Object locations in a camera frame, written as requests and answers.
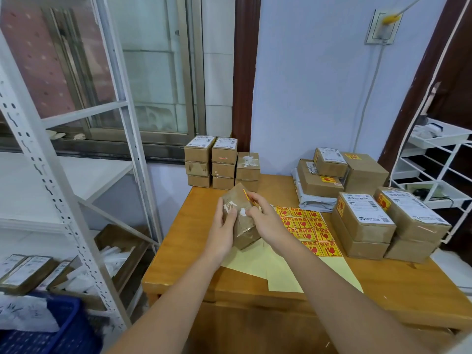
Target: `wall socket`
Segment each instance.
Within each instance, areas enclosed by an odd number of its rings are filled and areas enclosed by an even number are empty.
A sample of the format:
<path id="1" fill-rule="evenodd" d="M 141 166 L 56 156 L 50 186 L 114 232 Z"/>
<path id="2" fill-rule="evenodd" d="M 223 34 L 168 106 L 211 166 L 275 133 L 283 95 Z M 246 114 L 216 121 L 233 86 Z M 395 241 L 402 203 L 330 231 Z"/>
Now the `wall socket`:
<path id="1" fill-rule="evenodd" d="M 400 19 L 397 22 L 391 23 L 388 26 L 384 26 L 382 24 L 382 20 L 385 16 L 394 14 L 395 11 L 375 10 L 374 17 L 372 17 L 372 21 L 370 22 L 369 32 L 367 32 L 367 37 L 365 39 L 366 45 L 382 44 L 384 43 L 383 38 L 387 39 L 387 45 L 391 45 L 393 43 L 403 15 L 400 15 Z"/>

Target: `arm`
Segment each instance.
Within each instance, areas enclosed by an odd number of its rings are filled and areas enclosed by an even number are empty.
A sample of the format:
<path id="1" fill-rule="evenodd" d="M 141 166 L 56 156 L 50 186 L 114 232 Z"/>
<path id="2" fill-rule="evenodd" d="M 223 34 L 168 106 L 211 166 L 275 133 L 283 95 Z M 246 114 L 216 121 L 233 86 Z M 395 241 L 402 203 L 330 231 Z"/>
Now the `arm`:
<path id="1" fill-rule="evenodd" d="M 110 349 L 113 354 L 180 354 L 211 278 L 233 245 L 232 209 L 223 225 L 223 200 L 218 200 L 204 252 L 157 302 Z"/>
<path id="2" fill-rule="evenodd" d="M 389 313 L 346 282 L 290 234 L 266 199 L 249 193 L 262 208 L 249 214 L 262 238 L 292 269 L 340 354 L 430 354 Z"/>

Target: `right hand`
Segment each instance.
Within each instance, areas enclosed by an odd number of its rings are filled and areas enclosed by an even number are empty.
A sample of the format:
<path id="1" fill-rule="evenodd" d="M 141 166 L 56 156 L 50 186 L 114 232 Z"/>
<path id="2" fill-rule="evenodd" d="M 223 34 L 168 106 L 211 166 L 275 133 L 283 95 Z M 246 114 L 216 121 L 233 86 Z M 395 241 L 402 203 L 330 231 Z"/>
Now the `right hand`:
<path id="1" fill-rule="evenodd" d="M 287 238 L 293 237 L 287 231 L 277 212 L 269 204 L 269 202 L 255 192 L 247 193 L 262 208 L 262 212 L 255 206 L 252 206 L 246 214 L 248 214 L 256 223 L 256 228 L 261 237 L 274 249 L 280 250 L 283 246 L 281 243 Z"/>

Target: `white wire rack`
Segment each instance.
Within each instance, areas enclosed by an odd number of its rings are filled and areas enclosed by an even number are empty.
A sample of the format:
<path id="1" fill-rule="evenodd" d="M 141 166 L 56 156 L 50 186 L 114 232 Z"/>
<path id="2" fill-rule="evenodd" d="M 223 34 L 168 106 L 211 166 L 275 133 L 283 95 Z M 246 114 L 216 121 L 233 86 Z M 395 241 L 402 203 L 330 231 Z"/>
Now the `white wire rack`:
<path id="1" fill-rule="evenodd" d="M 471 178 L 451 168 L 452 161 L 454 160 L 456 154 L 459 152 L 462 146 L 472 148 L 472 142 L 467 140 L 468 136 L 472 133 L 472 131 L 455 127 L 451 124 L 443 122 L 434 122 L 441 123 L 442 125 L 447 126 L 449 129 L 457 128 L 455 130 L 462 131 L 462 133 L 457 135 L 449 135 L 446 137 L 434 138 L 434 141 L 411 135 L 408 143 L 409 146 L 403 149 L 402 154 L 398 159 L 397 165 L 395 166 L 395 169 L 392 172 L 391 182 L 395 186 L 402 189 L 405 189 L 408 184 L 424 184 L 425 187 L 428 187 L 428 189 L 429 186 L 431 186 L 426 198 L 423 201 L 429 208 L 458 208 L 462 212 L 462 215 L 460 216 L 458 221 L 453 225 L 451 230 L 447 233 L 447 236 L 442 240 L 443 243 L 448 243 L 451 240 L 452 236 L 457 232 L 457 229 L 462 225 L 467 215 L 472 210 L 472 198 L 467 194 L 464 194 L 462 191 L 459 191 L 458 189 L 454 188 L 452 185 L 448 184 L 444 180 L 444 175 L 446 174 L 446 172 L 451 171 L 454 174 L 472 183 Z M 445 148 L 445 146 L 447 145 L 454 145 L 454 148 L 447 149 Z M 447 157 L 446 162 L 442 164 L 438 160 L 426 155 L 425 153 L 428 148 L 438 148 L 448 153 L 449 156 Z M 418 155 L 423 156 L 442 167 L 440 173 L 436 178 L 425 172 L 425 169 L 423 167 L 417 165 L 416 163 L 408 159 L 409 156 Z M 422 180 L 418 177 L 419 174 L 422 174 L 429 180 Z M 414 183 L 401 183 L 398 181 L 399 179 L 410 177 L 416 177 L 419 181 Z M 433 197 L 438 187 L 439 189 L 444 191 L 444 196 L 441 196 L 436 200 Z M 467 201 L 469 201 L 469 203 L 464 208 L 464 203 Z"/>
<path id="2" fill-rule="evenodd" d="M 0 31 L 0 107 L 29 166 L 40 179 L 44 193 L 56 210 L 62 224 L 62 232 L 74 244 L 81 262 L 88 268 L 89 274 L 95 281 L 106 311 L 94 311 L 94 314 L 110 317 L 115 328 L 124 331 L 131 325 L 130 310 L 128 309 L 127 313 L 118 296 L 79 204 L 98 212 L 111 222 L 151 243 L 155 251 L 163 237 L 146 167 L 122 47 L 110 16 L 107 0 L 91 1 L 100 26 L 117 101 L 40 119 L 5 37 Z M 46 133 L 46 129 L 52 126 L 113 109 L 118 109 L 121 115 L 151 238 L 95 207 L 90 200 L 77 196 Z M 138 298 L 133 298 L 132 304 L 137 300 Z"/>

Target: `brown door frame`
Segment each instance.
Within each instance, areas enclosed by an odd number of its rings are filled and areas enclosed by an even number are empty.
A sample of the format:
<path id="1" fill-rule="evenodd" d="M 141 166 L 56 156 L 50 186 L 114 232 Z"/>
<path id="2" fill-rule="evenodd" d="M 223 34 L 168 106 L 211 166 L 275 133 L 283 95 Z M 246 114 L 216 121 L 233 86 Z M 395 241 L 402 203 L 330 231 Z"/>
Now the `brown door frame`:
<path id="1" fill-rule="evenodd" d="M 252 92 L 256 76 L 261 0 L 236 0 L 232 136 L 238 151 L 251 146 Z"/>
<path id="2" fill-rule="evenodd" d="M 419 108 L 422 106 L 425 94 L 430 91 L 430 89 L 428 89 L 429 84 L 432 81 L 441 54 L 443 53 L 447 41 L 451 36 L 466 2 L 467 0 L 447 0 L 444 5 L 444 9 L 438 23 L 436 24 L 431 40 L 424 52 L 423 59 L 416 70 L 413 82 L 403 101 L 400 111 L 398 112 L 397 119 L 393 124 L 390 135 L 388 136 L 379 158 L 379 164 L 389 172 L 392 172 L 393 170 L 405 133 L 408 132 L 407 135 L 410 135 L 413 128 L 410 127 L 410 124 Z M 470 14 L 471 12 L 472 2 L 467 8 L 467 13 Z M 460 32 L 460 28 L 461 25 L 457 28 L 455 35 Z"/>

